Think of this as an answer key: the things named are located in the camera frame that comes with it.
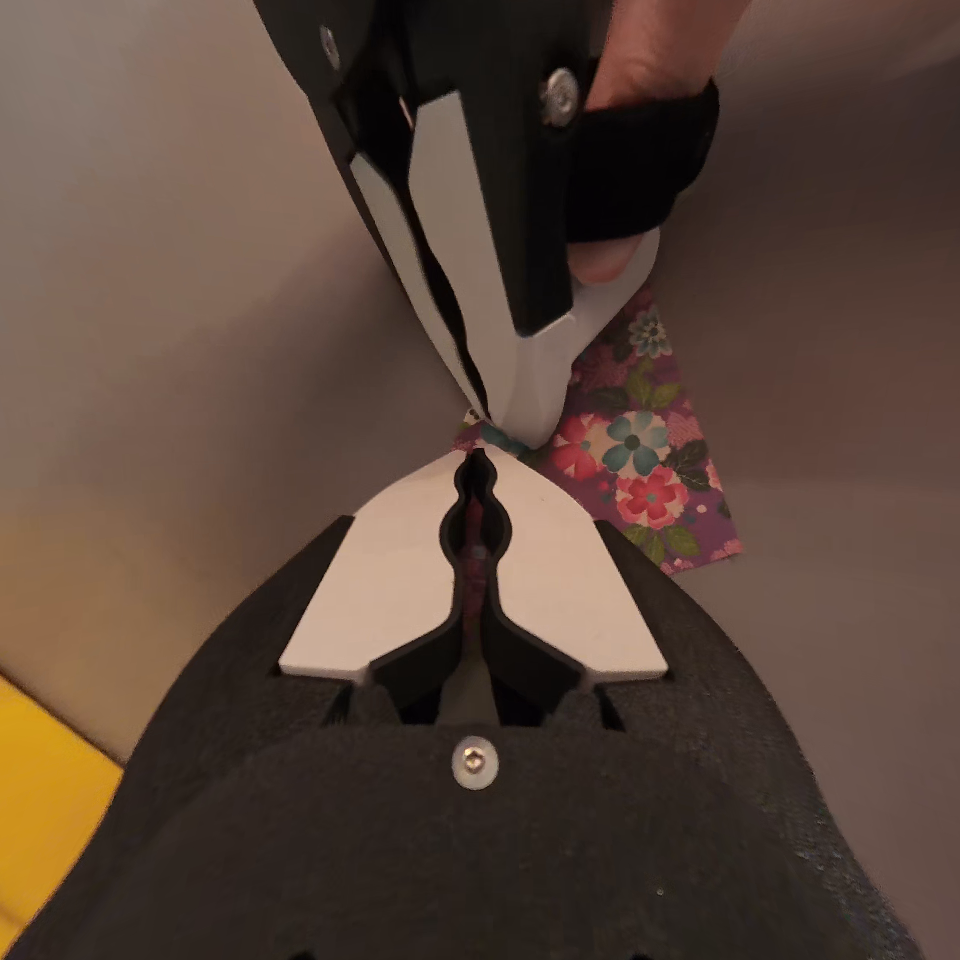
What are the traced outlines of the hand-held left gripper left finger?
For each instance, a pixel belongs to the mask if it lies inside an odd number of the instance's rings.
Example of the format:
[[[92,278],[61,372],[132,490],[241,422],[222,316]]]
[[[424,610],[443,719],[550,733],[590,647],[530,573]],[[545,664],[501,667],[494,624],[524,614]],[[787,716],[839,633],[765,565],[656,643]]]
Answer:
[[[453,451],[356,511],[278,661],[282,674],[378,685],[399,711],[440,691],[438,721],[482,720],[482,660],[463,660],[459,571],[469,456]]]

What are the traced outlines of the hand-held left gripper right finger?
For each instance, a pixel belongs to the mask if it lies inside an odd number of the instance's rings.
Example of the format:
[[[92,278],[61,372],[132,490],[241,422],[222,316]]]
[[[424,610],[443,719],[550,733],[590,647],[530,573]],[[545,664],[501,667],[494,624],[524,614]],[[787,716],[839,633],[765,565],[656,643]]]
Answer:
[[[668,664],[591,515],[499,448],[474,450],[488,567],[491,677],[539,714],[577,691],[666,677]]]

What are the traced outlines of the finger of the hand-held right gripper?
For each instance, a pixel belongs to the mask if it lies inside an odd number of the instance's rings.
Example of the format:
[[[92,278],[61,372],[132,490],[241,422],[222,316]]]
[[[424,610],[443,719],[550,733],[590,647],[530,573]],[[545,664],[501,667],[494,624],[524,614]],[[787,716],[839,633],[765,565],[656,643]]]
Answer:
[[[543,447],[566,403],[576,311],[530,336],[516,329],[458,91],[417,110],[409,189],[460,309],[488,418],[525,447]]]
[[[407,296],[467,399],[494,418],[494,236],[472,151],[365,151],[350,162]]]

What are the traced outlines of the purple floral origami paper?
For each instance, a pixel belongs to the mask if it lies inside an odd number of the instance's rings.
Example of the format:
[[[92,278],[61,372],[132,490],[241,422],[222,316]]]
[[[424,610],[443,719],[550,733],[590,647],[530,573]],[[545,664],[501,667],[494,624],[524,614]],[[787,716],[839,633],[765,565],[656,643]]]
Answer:
[[[667,575],[743,551],[649,284],[574,361],[558,426],[533,448],[470,410],[455,450],[498,448],[624,533]]]

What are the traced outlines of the person's right hand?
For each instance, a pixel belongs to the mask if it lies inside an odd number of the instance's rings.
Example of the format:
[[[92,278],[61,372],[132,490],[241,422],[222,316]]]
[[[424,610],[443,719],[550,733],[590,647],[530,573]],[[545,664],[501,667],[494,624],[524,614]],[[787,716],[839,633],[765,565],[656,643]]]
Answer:
[[[701,175],[719,119],[716,72],[750,1],[612,2],[574,138],[571,275],[612,282]]]

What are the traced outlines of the yellow board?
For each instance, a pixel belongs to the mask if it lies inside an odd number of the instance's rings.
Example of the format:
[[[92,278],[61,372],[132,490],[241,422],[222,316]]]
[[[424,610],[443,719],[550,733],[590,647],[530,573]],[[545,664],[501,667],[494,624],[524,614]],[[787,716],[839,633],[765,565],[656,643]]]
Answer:
[[[123,776],[101,750],[1,678],[1,954],[70,873]]]

